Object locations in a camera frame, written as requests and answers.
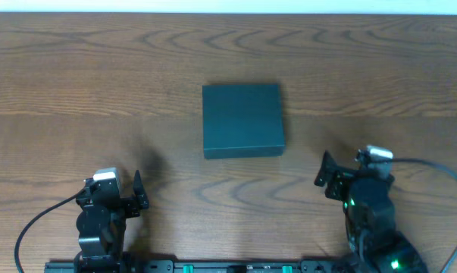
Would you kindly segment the dark green gift box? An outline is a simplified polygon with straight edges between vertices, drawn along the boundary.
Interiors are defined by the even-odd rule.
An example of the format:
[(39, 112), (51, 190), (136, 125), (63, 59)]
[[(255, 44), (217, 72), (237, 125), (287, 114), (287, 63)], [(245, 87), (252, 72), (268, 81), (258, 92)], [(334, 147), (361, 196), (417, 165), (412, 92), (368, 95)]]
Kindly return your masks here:
[(206, 159), (276, 157), (286, 147), (277, 84), (202, 87)]

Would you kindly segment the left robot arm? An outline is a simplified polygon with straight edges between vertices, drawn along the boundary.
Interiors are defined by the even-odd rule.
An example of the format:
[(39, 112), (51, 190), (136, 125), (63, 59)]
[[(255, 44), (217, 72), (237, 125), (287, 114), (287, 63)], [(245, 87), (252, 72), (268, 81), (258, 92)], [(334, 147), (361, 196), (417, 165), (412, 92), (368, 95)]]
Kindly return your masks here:
[(82, 212), (77, 218), (78, 242), (82, 260), (75, 272), (136, 272), (141, 269), (124, 252), (127, 219), (137, 218), (149, 207), (149, 199), (140, 173), (133, 176), (133, 195), (122, 197), (121, 180), (116, 168), (98, 170), (85, 179), (85, 186), (75, 198)]

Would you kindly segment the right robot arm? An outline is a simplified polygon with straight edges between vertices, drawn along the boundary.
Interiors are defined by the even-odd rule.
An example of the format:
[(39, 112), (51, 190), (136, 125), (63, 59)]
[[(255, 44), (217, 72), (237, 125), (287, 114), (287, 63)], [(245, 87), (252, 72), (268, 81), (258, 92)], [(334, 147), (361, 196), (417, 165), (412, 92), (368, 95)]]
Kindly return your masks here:
[(377, 146), (358, 151), (356, 169), (338, 165), (326, 151), (315, 178), (328, 199), (340, 201), (351, 254), (334, 262), (332, 272), (424, 273), (418, 251), (397, 230), (390, 188), (393, 153)]

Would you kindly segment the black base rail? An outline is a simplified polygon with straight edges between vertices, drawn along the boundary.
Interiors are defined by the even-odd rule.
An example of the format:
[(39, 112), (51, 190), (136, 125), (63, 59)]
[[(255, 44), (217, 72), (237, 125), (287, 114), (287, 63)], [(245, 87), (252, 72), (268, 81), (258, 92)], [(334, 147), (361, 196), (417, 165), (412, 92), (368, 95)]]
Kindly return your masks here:
[(78, 262), (47, 262), (45, 273), (127, 272), (127, 273), (357, 273), (355, 263), (336, 260), (301, 262), (173, 262), (150, 260), (130, 267), (93, 268)]

